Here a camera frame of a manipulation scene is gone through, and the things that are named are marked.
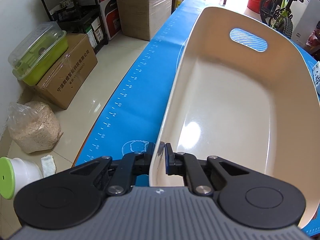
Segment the red white appliance box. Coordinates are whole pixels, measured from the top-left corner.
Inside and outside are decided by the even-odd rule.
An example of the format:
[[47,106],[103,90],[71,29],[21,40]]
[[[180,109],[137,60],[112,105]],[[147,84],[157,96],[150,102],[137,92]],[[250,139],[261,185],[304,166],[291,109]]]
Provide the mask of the red white appliance box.
[[121,31],[117,0],[99,0],[99,5],[106,34],[110,41]]

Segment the green clear-lid container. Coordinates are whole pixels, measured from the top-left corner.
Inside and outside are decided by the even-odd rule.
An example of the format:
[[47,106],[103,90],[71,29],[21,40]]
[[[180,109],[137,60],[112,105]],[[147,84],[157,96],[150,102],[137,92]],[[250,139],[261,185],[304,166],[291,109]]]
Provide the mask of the green clear-lid container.
[[13,75],[29,86],[36,85],[68,49],[66,34],[56,22],[38,25],[9,55]]

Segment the beige plastic storage bin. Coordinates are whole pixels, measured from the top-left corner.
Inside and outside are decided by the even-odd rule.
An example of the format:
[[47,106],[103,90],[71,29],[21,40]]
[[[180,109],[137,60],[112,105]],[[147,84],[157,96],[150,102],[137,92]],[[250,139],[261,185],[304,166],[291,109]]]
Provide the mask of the beige plastic storage bin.
[[299,50],[245,15],[207,7],[177,68],[151,161],[151,186],[181,186],[165,173],[162,146],[217,155],[300,189],[305,227],[319,205],[319,99]]

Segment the white tissue pack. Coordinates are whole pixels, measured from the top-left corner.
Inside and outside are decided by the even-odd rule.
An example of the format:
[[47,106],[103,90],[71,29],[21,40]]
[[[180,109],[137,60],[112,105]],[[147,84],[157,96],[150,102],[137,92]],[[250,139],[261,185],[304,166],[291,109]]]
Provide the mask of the white tissue pack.
[[320,62],[318,61],[312,68],[312,78],[315,85],[315,89],[320,95]]

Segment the large wrapped cardboard box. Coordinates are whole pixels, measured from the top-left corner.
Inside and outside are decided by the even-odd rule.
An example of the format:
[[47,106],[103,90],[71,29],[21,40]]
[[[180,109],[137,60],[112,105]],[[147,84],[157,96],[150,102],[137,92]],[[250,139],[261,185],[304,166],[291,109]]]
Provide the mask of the large wrapped cardboard box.
[[124,35],[150,41],[171,15],[172,0],[117,0]]

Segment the brown printed cardboard box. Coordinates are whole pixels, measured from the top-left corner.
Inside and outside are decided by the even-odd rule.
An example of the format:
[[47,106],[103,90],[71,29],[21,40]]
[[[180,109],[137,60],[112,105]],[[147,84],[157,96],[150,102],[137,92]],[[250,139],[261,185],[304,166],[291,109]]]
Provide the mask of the brown printed cardboard box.
[[97,65],[97,57],[86,34],[66,35],[68,49],[33,86],[40,96],[67,109]]

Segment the white jar green lid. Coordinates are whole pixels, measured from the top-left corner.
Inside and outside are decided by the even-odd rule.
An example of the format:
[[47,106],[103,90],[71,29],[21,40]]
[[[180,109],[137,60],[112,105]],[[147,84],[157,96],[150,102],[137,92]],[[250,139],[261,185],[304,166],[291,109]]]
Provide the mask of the white jar green lid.
[[0,192],[5,199],[13,199],[20,189],[42,178],[40,168],[32,161],[7,157],[0,159]]

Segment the clear bag of grain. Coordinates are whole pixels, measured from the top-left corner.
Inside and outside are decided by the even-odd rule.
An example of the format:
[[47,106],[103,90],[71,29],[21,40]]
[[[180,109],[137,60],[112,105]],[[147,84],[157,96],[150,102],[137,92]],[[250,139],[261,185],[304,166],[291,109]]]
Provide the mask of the clear bag of grain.
[[59,120],[44,102],[12,102],[8,114],[10,136],[27,154],[51,150],[63,134]]

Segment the black metal shelf rack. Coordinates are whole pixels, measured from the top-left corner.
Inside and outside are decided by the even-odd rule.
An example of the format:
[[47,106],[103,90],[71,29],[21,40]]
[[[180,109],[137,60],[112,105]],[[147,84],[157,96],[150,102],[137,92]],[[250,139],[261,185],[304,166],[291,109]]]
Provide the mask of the black metal shelf rack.
[[68,33],[87,34],[95,53],[108,44],[100,0],[41,0],[50,21]]

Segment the blue silicone measuring mat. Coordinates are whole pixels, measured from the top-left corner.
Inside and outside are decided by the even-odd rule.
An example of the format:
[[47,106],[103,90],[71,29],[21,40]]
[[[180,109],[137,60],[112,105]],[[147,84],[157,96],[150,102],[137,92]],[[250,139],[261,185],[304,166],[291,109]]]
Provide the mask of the blue silicone measuring mat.
[[[205,8],[197,0],[186,0],[163,25],[106,104],[80,163],[107,153],[119,158],[121,153],[145,151],[149,143],[156,147],[178,65]],[[307,239],[299,224],[275,230],[239,224],[209,197],[192,194],[184,183],[151,186],[149,173],[140,176],[129,193],[108,198],[82,224],[80,235],[86,239]]]

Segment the green black bicycle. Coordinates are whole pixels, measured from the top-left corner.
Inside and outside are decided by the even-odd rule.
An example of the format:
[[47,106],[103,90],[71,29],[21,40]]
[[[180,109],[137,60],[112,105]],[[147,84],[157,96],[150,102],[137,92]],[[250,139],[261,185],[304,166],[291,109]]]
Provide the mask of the green black bicycle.
[[261,21],[290,39],[293,32],[291,5],[296,1],[304,2],[304,0],[260,0]]

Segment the white crumpled cloth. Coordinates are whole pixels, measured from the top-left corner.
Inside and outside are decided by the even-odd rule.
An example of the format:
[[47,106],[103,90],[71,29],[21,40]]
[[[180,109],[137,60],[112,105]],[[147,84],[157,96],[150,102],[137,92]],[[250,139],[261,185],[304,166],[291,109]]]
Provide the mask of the white crumpled cloth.
[[41,165],[43,171],[43,177],[49,177],[56,173],[56,165],[52,155],[47,155],[41,158]]

